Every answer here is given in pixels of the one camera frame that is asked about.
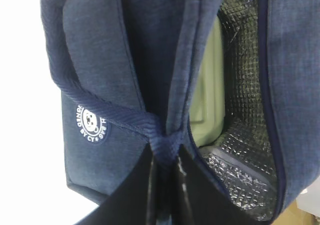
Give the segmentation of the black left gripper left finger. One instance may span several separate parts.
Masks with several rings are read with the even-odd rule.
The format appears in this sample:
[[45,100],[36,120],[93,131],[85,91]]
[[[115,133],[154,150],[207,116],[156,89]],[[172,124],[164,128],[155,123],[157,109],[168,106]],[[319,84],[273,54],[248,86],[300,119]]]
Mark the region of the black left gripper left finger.
[[150,145],[123,183],[84,218],[86,225],[155,225],[158,166]]

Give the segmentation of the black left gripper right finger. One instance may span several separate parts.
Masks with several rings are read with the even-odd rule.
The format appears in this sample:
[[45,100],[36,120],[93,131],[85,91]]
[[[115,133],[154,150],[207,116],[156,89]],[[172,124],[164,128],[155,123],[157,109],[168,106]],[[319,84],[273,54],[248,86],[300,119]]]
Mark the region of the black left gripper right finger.
[[173,225],[271,225],[241,211],[218,190],[181,145],[173,167]]

